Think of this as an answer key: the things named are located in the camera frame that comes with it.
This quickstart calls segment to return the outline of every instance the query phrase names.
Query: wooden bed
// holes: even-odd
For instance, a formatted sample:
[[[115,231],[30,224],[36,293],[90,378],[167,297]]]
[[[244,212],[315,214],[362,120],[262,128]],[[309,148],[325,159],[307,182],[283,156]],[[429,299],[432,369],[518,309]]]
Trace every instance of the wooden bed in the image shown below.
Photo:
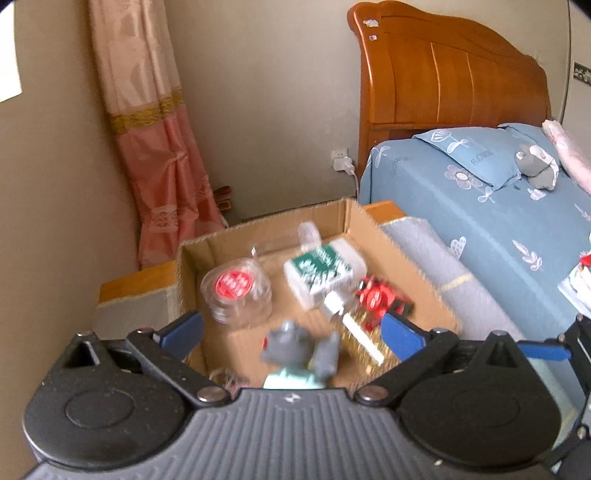
[[[361,48],[359,176],[385,140],[550,117],[544,70],[484,25],[390,0],[357,4],[347,18]]]

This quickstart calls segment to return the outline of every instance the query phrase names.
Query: blue bedsheet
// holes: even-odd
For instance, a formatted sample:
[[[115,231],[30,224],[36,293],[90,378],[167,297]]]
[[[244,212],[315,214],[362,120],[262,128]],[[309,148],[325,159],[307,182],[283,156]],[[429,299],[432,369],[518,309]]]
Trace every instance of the blue bedsheet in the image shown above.
[[[591,196],[564,172],[553,192],[526,179],[493,192],[421,140],[387,141],[372,150],[359,199],[427,219],[526,337],[553,337],[574,321],[557,286],[591,249]],[[574,380],[564,387],[580,404]]]

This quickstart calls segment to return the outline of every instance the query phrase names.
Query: pink pillow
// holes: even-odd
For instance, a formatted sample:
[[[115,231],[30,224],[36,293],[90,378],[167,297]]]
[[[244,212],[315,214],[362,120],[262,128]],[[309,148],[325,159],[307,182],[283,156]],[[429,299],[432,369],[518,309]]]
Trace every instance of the pink pillow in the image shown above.
[[[557,121],[546,120],[542,129],[556,147],[563,168],[584,191],[591,194],[591,162],[585,158],[579,146]]]

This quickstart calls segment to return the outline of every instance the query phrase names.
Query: gray blanket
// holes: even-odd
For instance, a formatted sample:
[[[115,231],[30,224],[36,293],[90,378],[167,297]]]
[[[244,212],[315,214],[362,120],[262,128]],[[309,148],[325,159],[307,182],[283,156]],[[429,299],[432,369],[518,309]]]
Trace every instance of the gray blanket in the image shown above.
[[[424,219],[404,217],[381,225],[433,283],[462,323],[462,338],[485,339],[492,330],[505,330],[515,340],[524,335],[490,293],[452,254]],[[559,439],[565,438],[579,412],[544,361],[531,361],[550,392],[563,419]]]

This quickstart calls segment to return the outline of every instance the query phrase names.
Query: charging cable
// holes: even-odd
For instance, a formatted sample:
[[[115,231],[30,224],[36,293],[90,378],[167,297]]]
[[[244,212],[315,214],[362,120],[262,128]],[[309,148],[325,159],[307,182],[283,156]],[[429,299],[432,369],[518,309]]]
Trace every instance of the charging cable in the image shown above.
[[[359,198],[359,179],[357,178],[357,175],[355,175],[353,159],[350,157],[335,158],[333,168],[336,171],[344,171],[347,175],[355,179],[355,198]]]

